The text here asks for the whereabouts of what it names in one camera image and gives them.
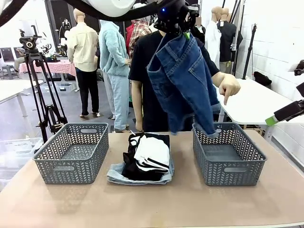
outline white table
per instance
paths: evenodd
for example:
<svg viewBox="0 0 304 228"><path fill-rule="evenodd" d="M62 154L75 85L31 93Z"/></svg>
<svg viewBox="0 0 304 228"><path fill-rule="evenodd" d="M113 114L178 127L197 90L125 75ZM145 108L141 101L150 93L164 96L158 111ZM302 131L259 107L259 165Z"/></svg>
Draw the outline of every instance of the white table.
<svg viewBox="0 0 304 228"><path fill-rule="evenodd" d="M231 120L237 124L266 125L265 120L273 116L275 111L293 102L251 79L238 79L238 82L241 89L237 95L228 99L227 105L224 105L224 96L220 95L217 88L218 100L222 106L219 122L223 121L226 112ZM289 122L277 123L277 125L279 124L304 124L304 115ZM266 127L264 138L267 141L272 138L273 128L274 126Z"/></svg>
<svg viewBox="0 0 304 228"><path fill-rule="evenodd" d="M22 115L28 116L21 96L28 96L30 93L23 93L24 90L31 88L29 80L0 80L0 104L17 97Z"/></svg>

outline pink tablecloth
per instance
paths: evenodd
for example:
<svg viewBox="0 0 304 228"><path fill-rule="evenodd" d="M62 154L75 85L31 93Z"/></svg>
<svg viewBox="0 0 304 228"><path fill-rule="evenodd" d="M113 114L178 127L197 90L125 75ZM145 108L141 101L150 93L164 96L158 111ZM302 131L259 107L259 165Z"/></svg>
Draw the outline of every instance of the pink tablecloth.
<svg viewBox="0 0 304 228"><path fill-rule="evenodd" d="M76 77L76 70L74 64L71 64L68 60L61 60L60 62L56 63L47 63L49 70L51 73L61 73L61 74L70 74ZM36 72L42 72L41 67L37 67L34 63L34 68ZM19 68L20 72L28 71L27 65L25 63L20 64Z"/></svg>

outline cream shirt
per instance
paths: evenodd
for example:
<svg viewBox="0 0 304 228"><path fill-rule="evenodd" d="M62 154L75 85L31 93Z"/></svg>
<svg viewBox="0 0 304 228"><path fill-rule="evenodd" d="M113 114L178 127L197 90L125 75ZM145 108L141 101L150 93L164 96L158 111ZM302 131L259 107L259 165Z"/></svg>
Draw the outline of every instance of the cream shirt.
<svg viewBox="0 0 304 228"><path fill-rule="evenodd" d="M98 35L94 29L84 22L71 28L67 38L67 57L75 67L82 71L92 72L97 69L94 60Z"/></svg>

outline person in black t-shirt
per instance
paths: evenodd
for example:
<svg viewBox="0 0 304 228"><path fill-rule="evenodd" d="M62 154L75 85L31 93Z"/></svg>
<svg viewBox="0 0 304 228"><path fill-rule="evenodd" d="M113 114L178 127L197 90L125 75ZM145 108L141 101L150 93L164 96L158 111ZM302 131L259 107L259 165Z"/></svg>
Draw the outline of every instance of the person in black t-shirt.
<svg viewBox="0 0 304 228"><path fill-rule="evenodd" d="M158 102L147 73L147 66L164 35L165 33L162 31L148 34L140 38L134 47L129 79L132 81L132 101L136 118L135 127L138 131L169 131L167 113L163 111ZM221 94L225 95L226 104L229 96L238 93L240 85L233 75L220 72L214 62L211 61L209 53L203 44L198 39L197 42L209 67L213 84L219 87Z"/></svg>

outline stool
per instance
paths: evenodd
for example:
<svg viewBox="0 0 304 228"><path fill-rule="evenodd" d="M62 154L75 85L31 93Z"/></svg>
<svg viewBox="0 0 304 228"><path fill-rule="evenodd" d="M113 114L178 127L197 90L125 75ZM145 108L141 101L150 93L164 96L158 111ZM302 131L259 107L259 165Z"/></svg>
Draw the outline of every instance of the stool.
<svg viewBox="0 0 304 228"><path fill-rule="evenodd" d="M7 77L8 77L10 80L14 79L13 76L19 77L19 76L16 74L16 71L15 71L15 69L14 69L14 66L7 65L7 66L3 66L3 67L2 67L2 77L3 77L3 79L4 79L4 77L6 76L6 75L4 74L4 70L6 70L6 72L7 72Z"/></svg>

